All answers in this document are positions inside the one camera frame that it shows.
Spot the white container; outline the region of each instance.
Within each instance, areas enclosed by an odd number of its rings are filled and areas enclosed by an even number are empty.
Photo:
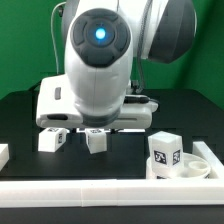
[[[8,144],[0,144],[0,171],[9,160]]]
[[[183,161],[184,161],[184,168],[182,171],[172,179],[204,179],[208,178],[211,172],[211,166],[207,161],[204,159],[188,154],[183,153]],[[152,162],[151,158],[149,157],[146,162],[146,179],[168,179],[167,177],[160,176],[152,171]]]

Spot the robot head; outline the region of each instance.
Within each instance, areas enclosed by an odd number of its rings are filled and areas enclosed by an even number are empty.
[[[75,20],[70,38],[75,51],[86,65],[105,68],[126,52],[131,33],[117,13],[92,9]]]

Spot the white block edge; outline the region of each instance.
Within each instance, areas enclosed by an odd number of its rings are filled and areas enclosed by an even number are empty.
[[[224,204],[224,179],[11,181],[0,207]]]

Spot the small white block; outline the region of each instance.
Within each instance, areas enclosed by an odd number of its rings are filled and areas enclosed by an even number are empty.
[[[0,171],[9,160],[8,144],[0,144]]]
[[[86,129],[86,144],[91,154],[107,151],[107,135],[101,129]]]
[[[66,142],[67,129],[46,128],[39,134],[38,151],[56,152]]]
[[[167,132],[158,132],[148,137],[152,171],[162,177],[173,178],[182,172],[182,137]]]

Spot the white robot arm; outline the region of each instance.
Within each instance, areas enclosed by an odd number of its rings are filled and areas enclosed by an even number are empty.
[[[158,105],[142,96],[124,103],[133,57],[174,61],[191,47],[195,24],[191,0],[68,0],[65,75],[42,81],[37,124],[148,128]]]

